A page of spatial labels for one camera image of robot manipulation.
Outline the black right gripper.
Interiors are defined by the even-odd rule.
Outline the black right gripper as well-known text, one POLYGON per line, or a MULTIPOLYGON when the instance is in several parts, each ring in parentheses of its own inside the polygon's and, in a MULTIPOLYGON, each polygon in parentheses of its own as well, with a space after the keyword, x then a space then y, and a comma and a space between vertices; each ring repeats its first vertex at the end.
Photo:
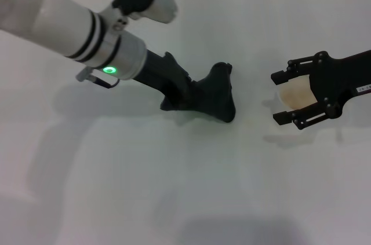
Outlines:
POLYGON ((310 87, 318 102, 273 114, 280 126, 293 123, 303 130, 324 120, 339 118, 348 100, 370 93, 370 51, 341 59, 322 51, 311 57, 289 60, 286 70, 271 74, 271 79, 280 85, 304 75, 310 75, 310 87))

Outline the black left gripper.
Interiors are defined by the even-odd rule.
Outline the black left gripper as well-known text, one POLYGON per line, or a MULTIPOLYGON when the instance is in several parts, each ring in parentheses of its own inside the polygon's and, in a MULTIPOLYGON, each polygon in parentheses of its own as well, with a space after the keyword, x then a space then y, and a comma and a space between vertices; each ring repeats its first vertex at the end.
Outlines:
POLYGON ((159 90, 168 98, 184 98, 190 91, 191 78, 188 72, 169 52, 159 56, 147 50, 145 63, 134 80, 159 90))

